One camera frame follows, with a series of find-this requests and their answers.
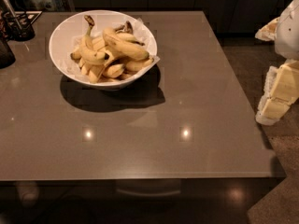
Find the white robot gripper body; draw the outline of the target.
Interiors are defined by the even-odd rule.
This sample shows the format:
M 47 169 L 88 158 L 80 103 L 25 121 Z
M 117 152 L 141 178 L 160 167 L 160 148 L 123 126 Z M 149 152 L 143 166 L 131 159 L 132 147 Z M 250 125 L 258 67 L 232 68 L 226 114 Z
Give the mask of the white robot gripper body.
M 278 18 L 275 51 L 286 59 L 299 60 L 299 0 L 292 0 Z

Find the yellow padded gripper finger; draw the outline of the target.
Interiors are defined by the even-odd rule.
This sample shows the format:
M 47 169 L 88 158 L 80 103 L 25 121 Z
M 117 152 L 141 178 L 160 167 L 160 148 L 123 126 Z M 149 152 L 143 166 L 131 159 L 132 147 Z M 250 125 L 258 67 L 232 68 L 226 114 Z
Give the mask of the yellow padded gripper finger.
M 299 61 L 287 60 L 279 68 L 271 66 L 266 74 L 256 121 L 262 125 L 274 125 L 298 98 Z
M 276 39 L 277 27 L 278 18 L 274 18 L 261 29 L 259 29 L 255 34 L 255 37 L 262 41 L 274 41 Z

